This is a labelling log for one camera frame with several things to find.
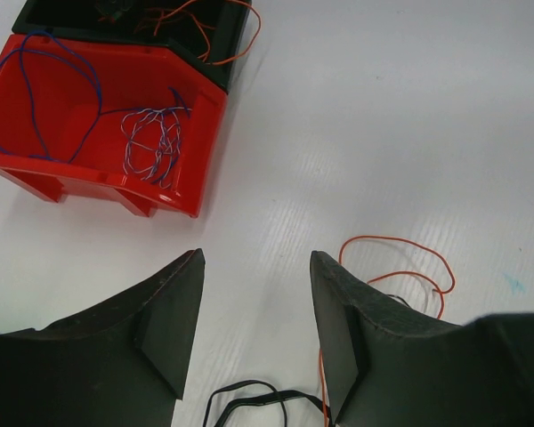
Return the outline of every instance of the white surface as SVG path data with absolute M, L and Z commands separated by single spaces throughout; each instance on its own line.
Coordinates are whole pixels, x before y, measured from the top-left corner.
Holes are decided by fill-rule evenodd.
M 22 0 L 0 0 L 0 51 Z M 534 1 L 256 0 L 264 30 L 231 96 L 202 216 L 44 203 L 0 178 L 0 332 L 41 328 L 203 247 L 186 398 L 244 378 L 318 388 L 309 256 L 348 237 L 414 238 L 457 275 L 445 319 L 534 310 Z M 357 245 L 361 278 L 428 256 Z M 513 283 L 506 279 L 513 278 Z M 411 279 L 383 287 L 434 314 Z M 318 425 L 304 402 L 292 426 Z M 280 423 L 242 410 L 233 426 Z

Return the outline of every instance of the red bin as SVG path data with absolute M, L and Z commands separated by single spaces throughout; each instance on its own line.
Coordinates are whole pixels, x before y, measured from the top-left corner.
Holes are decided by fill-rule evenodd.
M 0 61 L 19 48 L 24 38 L 10 36 Z M 59 202 L 66 195 L 94 197 L 118 201 L 142 216 L 162 208 L 197 217 L 226 93 L 166 48 L 60 41 L 94 67 L 101 83 L 103 110 L 170 107 L 174 97 L 171 99 L 168 87 L 182 96 L 191 113 L 181 118 L 182 152 L 169 178 L 172 186 L 162 189 L 123 171 L 127 138 L 121 132 L 121 121 L 127 112 L 102 116 L 70 164 L 36 158 L 43 149 L 34 130 L 19 53 L 0 69 L 0 145 L 12 153 L 0 151 L 0 175 L 43 200 Z M 58 55 L 84 68 L 46 36 L 32 36 L 26 48 Z M 67 64 L 23 54 L 42 138 L 51 157 L 69 161 L 98 113 L 96 92 Z

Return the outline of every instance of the blue cable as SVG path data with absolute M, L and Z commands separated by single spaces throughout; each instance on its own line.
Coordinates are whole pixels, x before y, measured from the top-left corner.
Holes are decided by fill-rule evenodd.
M 78 66 L 76 66 L 75 64 L 72 64 L 68 60 L 63 59 L 61 56 L 55 55 L 53 53 L 34 50 L 34 49 L 27 49 L 26 48 L 26 43 L 28 42 L 28 40 L 32 36 L 47 36 L 47 37 L 49 37 L 54 43 L 56 43 L 65 52 L 69 53 L 70 55 L 74 56 L 75 58 L 77 58 L 78 60 L 83 62 L 89 68 L 89 70 L 91 71 L 91 73 L 93 75 L 93 78 L 88 76 Z M 86 60 L 83 56 L 81 56 L 77 52 L 74 52 L 71 49 L 69 49 L 67 46 L 65 46 L 62 42 L 60 42 L 55 36 L 53 36 L 50 33 L 47 33 L 47 32 L 42 31 L 42 30 L 32 31 L 32 32 L 28 33 L 26 35 L 26 37 L 24 38 L 24 40 L 22 41 L 21 46 L 19 48 L 17 48 L 17 49 L 12 50 L 11 52 L 9 52 L 0 61 L 0 71 L 4 67 L 4 64 L 17 52 L 20 53 L 20 70 L 21 70 L 21 73 L 22 73 L 22 75 L 24 77 L 24 82 L 26 84 L 26 87 L 28 88 L 28 95 L 29 95 L 30 107 L 31 107 L 32 124 L 34 126 L 34 130 L 36 131 L 37 138 L 40 141 L 40 145 L 42 146 L 42 148 L 44 149 L 44 152 L 45 152 L 45 156 L 30 155 L 29 157 L 31 157 L 31 158 L 40 158 L 40 159 L 50 160 L 50 161 L 54 161 L 54 162 L 70 164 L 75 160 L 75 158 L 81 152 L 81 149 L 83 148 L 83 146 L 85 144 L 85 141 L 87 140 L 87 138 L 89 137 L 89 135 L 91 134 L 91 132 L 93 131 L 95 126 L 98 124 L 101 116 L 108 115 L 108 114 L 113 114 L 113 113 L 118 113 L 118 112 L 142 111 L 143 110 L 141 108 L 134 108 L 134 109 L 115 109 L 115 110 L 103 112 L 102 111 L 102 101 L 103 101 L 103 99 L 102 99 L 102 91 L 101 91 L 101 81 L 100 81 L 100 79 L 99 79 L 99 77 L 98 77 L 93 65 L 88 60 Z M 45 57 L 52 58 L 52 59 L 55 59 L 55 60 L 59 60 L 60 62 L 66 64 L 70 68 L 74 69 L 81 76 L 83 76 L 91 84 L 91 86 L 95 90 L 95 94 L 96 94 L 97 100 L 98 100 L 97 115 L 96 115 L 92 125 L 89 127 L 89 129 L 85 133 L 85 136 L 83 137 L 83 140 L 81 140 L 80 144 L 78 145 L 75 153 L 73 154 L 73 156 L 71 156 L 71 158 L 69 159 L 68 162 L 61 162 L 60 160 L 52 158 L 50 156 L 49 150 L 47 148 L 47 145 L 45 144 L 44 138 L 42 137 L 42 134 L 39 131 L 39 126 L 37 125 L 37 119 L 36 119 L 36 104 L 35 104 L 34 94 L 33 94 L 32 88 L 31 88 L 31 83 L 29 81 L 29 77 L 28 77 L 28 74 L 26 72 L 26 67 L 24 65 L 24 60 L 23 60 L 23 54 L 24 53 L 34 53 L 34 54 L 43 55 Z M 173 93 L 176 105 L 181 104 L 182 107 L 184 108 L 187 116 L 190 117 L 190 109 L 188 109 L 188 107 L 186 106 L 186 103 L 182 99 L 182 96 L 174 88 L 168 87 L 168 89 Z M 14 155 L 14 153 L 12 153 L 11 151 L 3 148 L 1 145 L 0 145 L 0 152 L 2 152 L 3 154 L 6 154 L 6 155 Z M 159 183 L 162 180 L 164 180 L 165 177 L 170 173 L 170 170 L 172 169 L 172 167 L 174 166 L 176 161 L 177 161 L 177 157 L 175 159 L 171 158 L 170 166 L 168 167 L 167 171 L 161 177 L 159 177 L 156 181 L 154 181 L 153 183 Z

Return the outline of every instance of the blue mark on table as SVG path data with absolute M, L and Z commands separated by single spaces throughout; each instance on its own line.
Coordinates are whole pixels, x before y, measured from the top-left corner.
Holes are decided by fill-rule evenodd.
M 510 289 L 513 292 L 513 295 L 516 294 L 526 294 L 526 286 L 517 278 L 513 278 L 510 274 L 502 273 L 502 275 L 505 277 L 506 281 L 508 282 L 508 285 L 510 285 Z

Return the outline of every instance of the black wire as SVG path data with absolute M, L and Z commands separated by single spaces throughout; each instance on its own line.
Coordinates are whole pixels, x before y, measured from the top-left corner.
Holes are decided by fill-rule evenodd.
M 411 309 L 411 306 L 408 304 L 408 302 L 406 300 L 404 300 L 403 298 L 401 298 L 400 296 L 394 295 L 394 294 L 386 294 L 386 295 L 388 295 L 389 297 L 393 298 L 394 300 L 398 300 L 399 302 L 403 303 L 404 305 L 407 305 L 408 308 Z
M 228 387 L 224 387 L 223 389 L 220 389 L 218 391 L 214 391 L 212 393 L 212 396 L 210 397 L 210 400 L 208 400 L 207 403 L 207 409 L 206 409 L 206 417 L 204 419 L 204 427 L 207 426 L 207 419 L 209 417 L 209 412 L 212 404 L 212 399 L 216 394 L 223 393 L 226 391 L 234 391 L 243 387 L 247 387 L 248 385 L 252 384 L 261 384 L 265 385 L 266 387 L 269 387 L 273 390 L 273 393 L 264 394 L 262 396 L 255 396 L 252 398 L 241 398 L 241 399 L 234 399 L 230 403 L 228 403 L 223 410 L 222 414 L 218 418 L 218 421 L 215 423 L 214 427 L 224 427 L 226 423 L 228 422 L 231 414 L 233 411 L 235 411 L 238 407 L 264 407 L 267 405 L 272 405 L 275 403 L 280 403 L 281 407 L 283 408 L 283 415 L 285 418 L 285 427 L 287 427 L 287 410 L 285 408 L 285 403 L 288 400 L 293 399 L 308 399 L 320 412 L 323 412 L 323 404 L 322 401 L 310 394 L 303 393 L 301 391 L 297 390 L 285 390 L 285 391 L 277 391 L 275 387 L 268 383 L 264 383 L 261 381 L 256 380 L 250 380 L 250 381 L 243 381 L 241 383 L 235 383 L 233 385 L 230 385 Z M 328 418 L 332 420 L 332 417 L 330 415 L 330 408 L 327 406 L 328 411 Z M 335 427 L 334 424 L 332 424 L 332 421 L 330 422 L 329 427 Z

